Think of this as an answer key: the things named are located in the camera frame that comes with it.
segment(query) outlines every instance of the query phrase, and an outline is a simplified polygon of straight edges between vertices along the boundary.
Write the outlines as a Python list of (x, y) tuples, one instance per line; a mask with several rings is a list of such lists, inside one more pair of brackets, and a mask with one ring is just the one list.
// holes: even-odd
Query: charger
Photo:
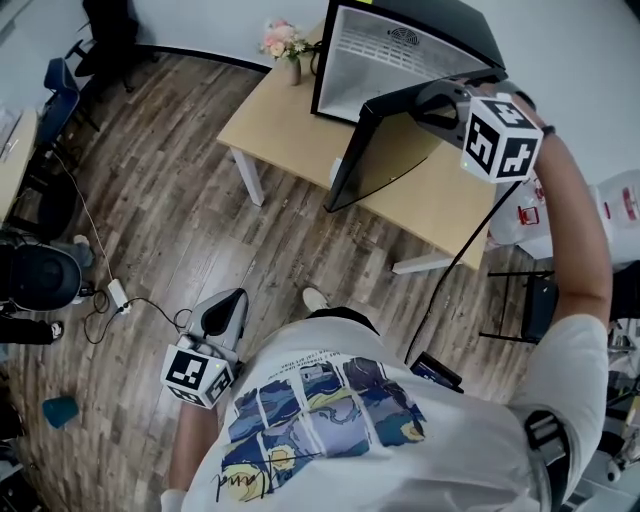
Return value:
[(127, 293), (124, 291), (124, 287), (120, 282), (120, 279), (114, 279), (107, 286), (109, 289), (109, 293), (113, 298), (113, 302), (115, 302), (118, 309), (122, 309), (123, 315), (128, 315), (131, 311), (131, 306), (128, 304), (129, 300), (127, 299)]

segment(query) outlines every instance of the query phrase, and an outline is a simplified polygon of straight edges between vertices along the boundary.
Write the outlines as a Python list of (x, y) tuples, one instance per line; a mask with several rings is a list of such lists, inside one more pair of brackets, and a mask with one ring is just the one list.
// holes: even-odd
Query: wooden floor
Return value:
[[(142, 66), (133, 94), (114, 86), (92, 107), (101, 131), (83, 127), (67, 146), (83, 150), (78, 182), (114, 275), (129, 297), (150, 298), (170, 316), (214, 291), (243, 286), (251, 300), (245, 358), (269, 333), (305, 316), (300, 293), (312, 285), (333, 305), (366, 314), (403, 357), (442, 271), (392, 274), (394, 261), (429, 247), (357, 206), (327, 214), (324, 190), (278, 169), (259, 169), (266, 200), (262, 208), (251, 203), (215, 139), (260, 79), (170, 56)], [(106, 287), (104, 259), (80, 203), (77, 212), (69, 235), (88, 236), (98, 253), (93, 279)], [(505, 401), (521, 378), (531, 347), (477, 333), (495, 326), (502, 304), (504, 282), (489, 281), (487, 271), (533, 266), (520, 250), (499, 249), (480, 272), (457, 268), (439, 294), (420, 349), (459, 372), (468, 394)], [(521, 286), (512, 287), (507, 333), (519, 328), (522, 300)], [(7, 371), (29, 433), (20, 441), (22, 457), (37, 466), (31, 478), (52, 510), (159, 510), (178, 411), (161, 391), (159, 373), (176, 332), (139, 302), (102, 344), (90, 345), (82, 318), (91, 310), (85, 303), (47, 315), (66, 324), (52, 347), (11, 349)], [(92, 337), (107, 316), (92, 319)], [(56, 431), (44, 423), (41, 403), (65, 394), (76, 397), (81, 414)]]

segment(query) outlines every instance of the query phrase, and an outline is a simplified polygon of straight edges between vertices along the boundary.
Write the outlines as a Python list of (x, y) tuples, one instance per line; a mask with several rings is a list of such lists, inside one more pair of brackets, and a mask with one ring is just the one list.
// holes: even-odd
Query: white cable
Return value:
[(89, 209), (87, 208), (87, 203), (85, 202), (84, 197), (82, 196), (82, 192), (80, 192), (80, 189), (78, 188), (78, 184), (76, 183), (76, 180), (73, 178), (73, 175), (67, 170), (67, 166), (64, 165), (64, 162), (62, 161), (62, 159), (58, 155), (56, 155), (55, 152), (52, 152), (52, 154), (58, 159), (58, 162), (60, 162), (60, 165), (62, 165), (64, 172), (66, 172), (69, 175), (69, 178), (73, 183), (73, 186), (76, 187), (76, 192), (80, 196), (80, 200), (82, 201), (82, 206), (84, 207), (84, 211), (87, 213), (87, 217), (89, 217), (89, 222), (91, 222), (91, 226), (93, 227), (93, 232), (96, 234), (96, 240), (98, 240), (98, 245), (100, 246), (100, 250), (102, 251), (104, 259), (107, 262), (107, 271), (109, 272), (109, 277), (111, 277), (111, 280), (113, 281), (113, 274), (111, 273), (111, 264), (109, 263), (109, 257), (107, 256), (107, 252), (104, 250), (104, 247), (102, 247), (102, 242), (100, 241), (98, 230), (96, 229), (96, 225), (93, 223), (93, 219), (91, 218), (91, 214), (89, 213)]

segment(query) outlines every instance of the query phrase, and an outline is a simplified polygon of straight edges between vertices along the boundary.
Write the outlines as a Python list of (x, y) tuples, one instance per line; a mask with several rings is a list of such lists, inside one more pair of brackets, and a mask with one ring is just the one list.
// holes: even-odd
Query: white wall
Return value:
[(640, 23), (623, 0), (465, 0), (589, 183), (640, 165)]
[(32, 0), (0, 40), (0, 102), (40, 108), (50, 95), (42, 83), (49, 60), (67, 53), (86, 22), (82, 0)]
[(197, 50), (270, 66), (258, 53), (265, 22), (284, 18), (305, 31), (327, 12), (327, 0), (132, 0), (139, 42)]

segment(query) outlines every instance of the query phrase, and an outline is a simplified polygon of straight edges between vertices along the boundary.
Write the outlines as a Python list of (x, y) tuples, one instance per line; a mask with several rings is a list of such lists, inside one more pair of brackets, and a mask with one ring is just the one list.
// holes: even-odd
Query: white sneaker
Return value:
[(89, 243), (89, 239), (84, 236), (84, 235), (76, 235), (73, 237), (73, 243), (74, 244), (84, 244), (84, 245), (88, 245), (89, 247), (91, 247), (91, 244)]
[(312, 313), (319, 309), (329, 309), (327, 299), (315, 288), (305, 288), (302, 291), (302, 300), (307, 309)]
[(62, 338), (62, 335), (64, 334), (64, 324), (62, 322), (53, 322), (49, 327), (51, 327), (51, 336), (53, 337), (53, 341), (57, 341)]

